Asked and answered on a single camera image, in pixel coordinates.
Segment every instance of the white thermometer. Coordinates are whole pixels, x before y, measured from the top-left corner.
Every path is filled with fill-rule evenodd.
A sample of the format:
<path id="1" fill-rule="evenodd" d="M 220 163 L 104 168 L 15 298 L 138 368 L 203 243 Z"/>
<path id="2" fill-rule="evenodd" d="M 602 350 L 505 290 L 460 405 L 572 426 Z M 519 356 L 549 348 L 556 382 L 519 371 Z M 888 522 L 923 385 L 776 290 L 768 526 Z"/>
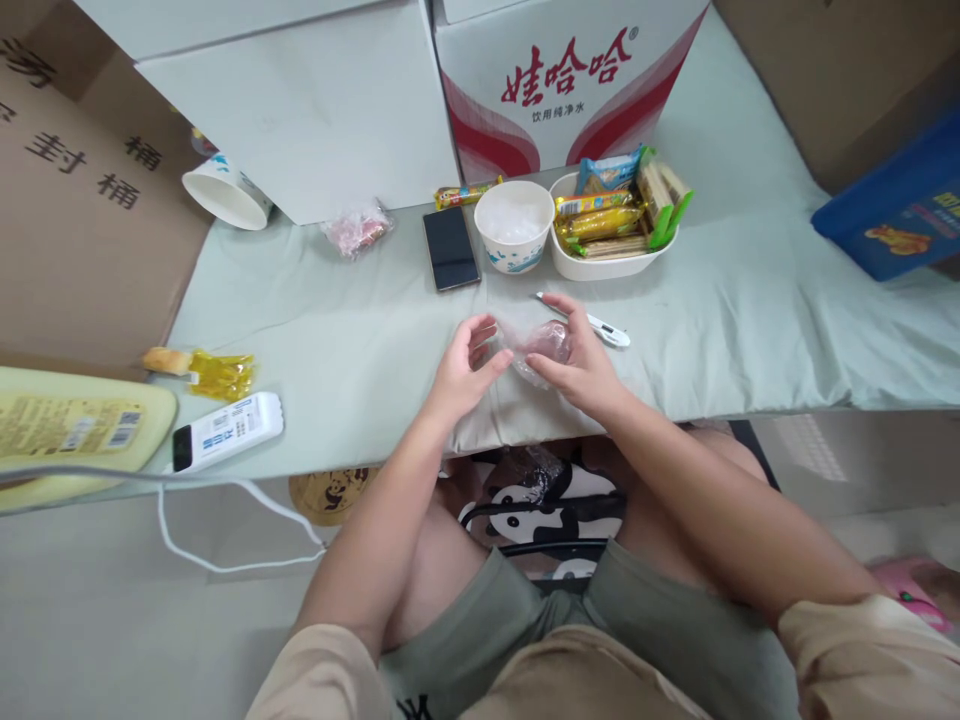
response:
<path id="1" fill-rule="evenodd" d="M 540 302 L 543 302 L 542 292 L 537 293 L 537 299 L 540 300 Z M 562 310 L 555 308 L 553 305 L 547 305 L 547 307 L 553 310 L 554 312 L 560 313 L 561 315 L 566 317 L 566 313 L 564 313 Z M 590 327 L 593 328 L 593 331 L 597 333 L 597 335 L 600 336 L 600 339 L 603 340 L 605 343 L 608 343 L 609 345 L 613 345 L 613 347 L 620 347 L 620 348 L 630 346 L 630 336 L 627 335 L 623 330 L 617 330 L 612 325 L 608 325 L 607 323 L 603 322 L 603 320 L 600 320 L 599 318 L 595 318 L 593 315 L 590 315 L 589 313 L 587 314 L 587 320 L 590 322 Z"/>

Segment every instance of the white plastic basket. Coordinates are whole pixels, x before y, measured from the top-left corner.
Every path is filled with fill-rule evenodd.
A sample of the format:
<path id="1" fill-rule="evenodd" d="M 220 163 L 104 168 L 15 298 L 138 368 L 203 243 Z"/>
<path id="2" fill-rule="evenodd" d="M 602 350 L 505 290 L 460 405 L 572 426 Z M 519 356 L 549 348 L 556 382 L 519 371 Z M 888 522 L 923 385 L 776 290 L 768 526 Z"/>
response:
<path id="1" fill-rule="evenodd" d="M 550 188 L 550 194 L 555 199 L 576 194 L 577 176 L 578 173 L 564 175 Z M 560 247 L 560 240 L 557 238 L 557 232 L 551 224 L 550 237 L 552 239 L 550 241 L 550 254 L 553 255 L 553 264 L 556 266 L 557 272 L 568 280 L 612 280 L 613 278 L 626 277 L 627 275 L 636 275 L 638 272 L 646 270 L 654 260 L 661 257 L 676 244 L 679 236 L 680 229 L 678 228 L 676 235 L 669 244 L 648 255 L 586 262 L 585 260 L 576 260 L 563 251 L 563 248 Z"/>

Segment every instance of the smartphone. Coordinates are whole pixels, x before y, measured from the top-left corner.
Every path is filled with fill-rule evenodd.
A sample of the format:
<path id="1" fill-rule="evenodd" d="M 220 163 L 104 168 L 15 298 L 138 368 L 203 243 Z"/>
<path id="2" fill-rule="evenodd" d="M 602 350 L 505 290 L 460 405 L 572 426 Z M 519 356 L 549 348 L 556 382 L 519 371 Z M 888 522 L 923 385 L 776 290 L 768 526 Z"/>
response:
<path id="1" fill-rule="evenodd" d="M 480 282 L 462 207 L 424 215 L 423 229 L 437 292 Z"/>

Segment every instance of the white remote control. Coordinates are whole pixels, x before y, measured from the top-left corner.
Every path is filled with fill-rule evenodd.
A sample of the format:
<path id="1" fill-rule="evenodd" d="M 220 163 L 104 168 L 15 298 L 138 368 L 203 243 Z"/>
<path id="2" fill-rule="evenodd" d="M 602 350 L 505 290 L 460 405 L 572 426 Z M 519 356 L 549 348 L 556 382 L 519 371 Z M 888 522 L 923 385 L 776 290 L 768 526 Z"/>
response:
<path id="1" fill-rule="evenodd" d="M 178 428 L 173 433 L 173 472 L 202 470 L 282 432 L 280 398 L 254 393 Z"/>

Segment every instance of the forearm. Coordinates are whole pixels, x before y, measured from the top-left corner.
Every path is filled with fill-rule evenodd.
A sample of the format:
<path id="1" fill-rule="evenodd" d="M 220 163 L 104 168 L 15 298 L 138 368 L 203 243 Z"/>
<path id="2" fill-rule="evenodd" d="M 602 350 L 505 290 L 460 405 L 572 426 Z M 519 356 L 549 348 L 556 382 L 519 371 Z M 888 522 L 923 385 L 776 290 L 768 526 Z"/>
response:
<path id="1" fill-rule="evenodd" d="M 294 632 L 329 623 L 354 632 L 374 662 L 409 576 L 451 428 L 421 412 L 324 555 Z"/>
<path id="2" fill-rule="evenodd" d="M 771 624 L 799 600 L 882 593 L 800 508 L 633 396 L 598 419 L 721 581 Z"/>

